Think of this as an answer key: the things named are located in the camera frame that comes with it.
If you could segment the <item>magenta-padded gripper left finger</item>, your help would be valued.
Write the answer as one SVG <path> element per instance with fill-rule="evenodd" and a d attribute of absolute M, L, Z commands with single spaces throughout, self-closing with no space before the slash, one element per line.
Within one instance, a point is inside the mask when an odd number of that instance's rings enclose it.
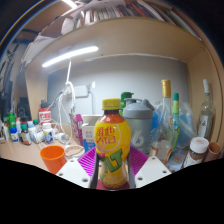
<path fill-rule="evenodd" d="M 99 158 L 92 148 L 80 158 L 73 158 L 58 171 L 57 176 L 83 188 L 95 189 L 98 182 Z"/>

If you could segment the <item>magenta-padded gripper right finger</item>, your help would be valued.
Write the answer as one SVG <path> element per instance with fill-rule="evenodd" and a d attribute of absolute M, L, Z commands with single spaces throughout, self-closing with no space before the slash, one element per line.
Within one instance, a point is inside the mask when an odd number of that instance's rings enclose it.
<path fill-rule="evenodd" d="M 171 174 L 156 156 L 148 157 L 134 147 L 130 147 L 127 164 L 131 189 L 146 186 Z"/>

